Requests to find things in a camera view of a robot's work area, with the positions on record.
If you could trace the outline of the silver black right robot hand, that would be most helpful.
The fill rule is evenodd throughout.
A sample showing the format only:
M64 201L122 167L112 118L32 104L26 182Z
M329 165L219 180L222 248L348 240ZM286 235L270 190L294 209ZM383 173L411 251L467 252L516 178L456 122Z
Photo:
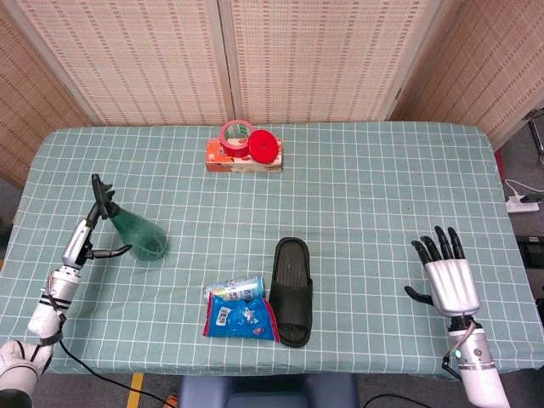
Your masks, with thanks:
M414 301L436 308L446 318L474 316L480 297L471 265L466 259L457 232L449 227L434 227L438 240L424 235L411 244L424 268L431 292L422 294L411 286L406 294Z

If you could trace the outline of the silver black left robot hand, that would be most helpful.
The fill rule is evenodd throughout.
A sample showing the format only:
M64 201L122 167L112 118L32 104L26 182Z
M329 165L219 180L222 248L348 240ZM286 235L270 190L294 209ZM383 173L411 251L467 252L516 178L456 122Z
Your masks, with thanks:
M81 270L88 259L115 258L128 252L132 246L115 250L93 249L91 236L100 218L99 206L94 203L86 218L78 223L62 255L63 265Z

